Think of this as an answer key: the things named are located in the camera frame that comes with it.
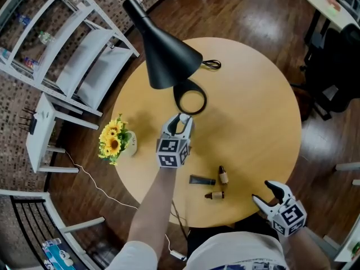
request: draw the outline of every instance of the floor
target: floor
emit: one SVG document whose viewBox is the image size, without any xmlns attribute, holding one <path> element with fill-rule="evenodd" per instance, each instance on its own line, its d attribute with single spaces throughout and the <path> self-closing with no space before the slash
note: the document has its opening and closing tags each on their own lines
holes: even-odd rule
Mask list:
<svg viewBox="0 0 360 270">
<path fill-rule="evenodd" d="M 164 30 L 179 39 L 222 37 L 245 43 L 273 61 L 290 82 L 300 83 L 306 46 L 304 34 L 314 9 L 305 0 L 164 0 L 151 17 Z M 129 40 L 141 53 L 114 83 L 100 109 L 103 117 L 85 115 L 100 125 L 110 120 L 113 104 L 129 75 L 144 60 L 142 41 L 134 30 Z M 300 109 L 306 106 L 301 95 Z M 349 109 L 323 121 L 313 113 L 303 123 L 300 155 L 288 185 L 308 212 L 308 227 L 320 236 L 329 235 L 341 242 L 355 222 L 360 209 L 360 187 L 352 180 L 360 173 L 334 173 L 336 163 L 360 160 L 360 101 Z M 123 203 L 138 205 L 124 188 L 115 168 L 97 157 L 98 136 L 93 131 L 65 124 L 60 143 L 76 163 L 82 164 L 98 187 Z M 70 166 L 65 155 L 56 165 Z M 49 191 L 66 224 L 104 216 L 106 224 L 79 231 L 80 243 L 89 250 L 108 247 L 117 252 L 127 239 L 134 210 L 107 199 L 83 171 L 78 174 L 53 174 Z M 171 248 L 186 253 L 186 243 L 178 226 L 170 224 Z M 182 269 L 184 263 L 169 255 L 164 247 L 159 269 Z"/>
</svg>

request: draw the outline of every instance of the flower pot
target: flower pot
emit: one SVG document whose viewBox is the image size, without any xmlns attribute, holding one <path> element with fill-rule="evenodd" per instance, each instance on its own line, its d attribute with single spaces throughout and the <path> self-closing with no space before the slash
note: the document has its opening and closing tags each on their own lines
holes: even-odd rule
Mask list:
<svg viewBox="0 0 360 270">
<path fill-rule="evenodd" d="M 129 140 L 129 145 L 128 147 L 122 152 L 122 154 L 126 155 L 126 156 L 133 156 L 136 151 L 137 151 L 137 139 L 136 139 L 136 135 L 134 132 L 132 131 L 128 131 L 128 133 L 131 134 L 131 138 Z"/>
</svg>

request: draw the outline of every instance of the round wooden table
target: round wooden table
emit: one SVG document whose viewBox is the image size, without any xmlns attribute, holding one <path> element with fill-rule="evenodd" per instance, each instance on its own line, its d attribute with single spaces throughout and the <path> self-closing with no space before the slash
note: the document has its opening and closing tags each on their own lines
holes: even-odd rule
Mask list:
<svg viewBox="0 0 360 270">
<path fill-rule="evenodd" d="M 300 149 L 299 108 L 284 75 L 258 51 L 222 38 L 185 43 L 201 52 L 204 60 L 219 60 L 222 67 L 201 66 L 191 77 L 206 92 L 208 105 L 193 117 L 192 149 L 178 169 L 174 203 L 188 226 L 230 224 L 258 211 L 251 194 L 273 199 L 265 180 L 285 183 L 289 178 Z M 201 105 L 196 94 L 186 94 L 183 100 L 187 108 Z M 116 170 L 139 203 L 159 170 L 155 146 L 161 127 L 178 112 L 172 88 L 150 87 L 145 62 L 129 77 L 114 105 L 112 117 L 123 113 L 138 139 L 137 153 L 120 156 Z M 221 190 L 220 165 L 229 178 L 225 198 L 206 199 L 205 194 Z M 189 184 L 190 174 L 214 178 L 217 183 Z M 170 221 L 178 223 L 172 215 Z"/>
</svg>

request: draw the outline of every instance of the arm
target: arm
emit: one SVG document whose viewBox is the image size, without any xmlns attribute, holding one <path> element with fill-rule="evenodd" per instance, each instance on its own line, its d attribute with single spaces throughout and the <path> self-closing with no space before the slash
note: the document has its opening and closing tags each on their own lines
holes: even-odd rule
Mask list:
<svg viewBox="0 0 360 270">
<path fill-rule="evenodd" d="M 315 244 L 305 229 L 300 229 L 289 237 L 292 256 L 297 269 L 330 270 L 330 262 Z"/>
<path fill-rule="evenodd" d="M 168 228 L 176 169 L 160 168 L 131 223 L 128 241 L 151 246 L 160 258 Z"/>
</svg>

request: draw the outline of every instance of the sleeve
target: sleeve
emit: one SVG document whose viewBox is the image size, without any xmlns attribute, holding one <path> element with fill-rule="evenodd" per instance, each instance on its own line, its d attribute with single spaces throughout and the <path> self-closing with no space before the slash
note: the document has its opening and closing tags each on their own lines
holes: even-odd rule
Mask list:
<svg viewBox="0 0 360 270">
<path fill-rule="evenodd" d="M 156 270 L 158 258 L 148 244 L 130 241 L 125 244 L 106 270 Z"/>
</svg>

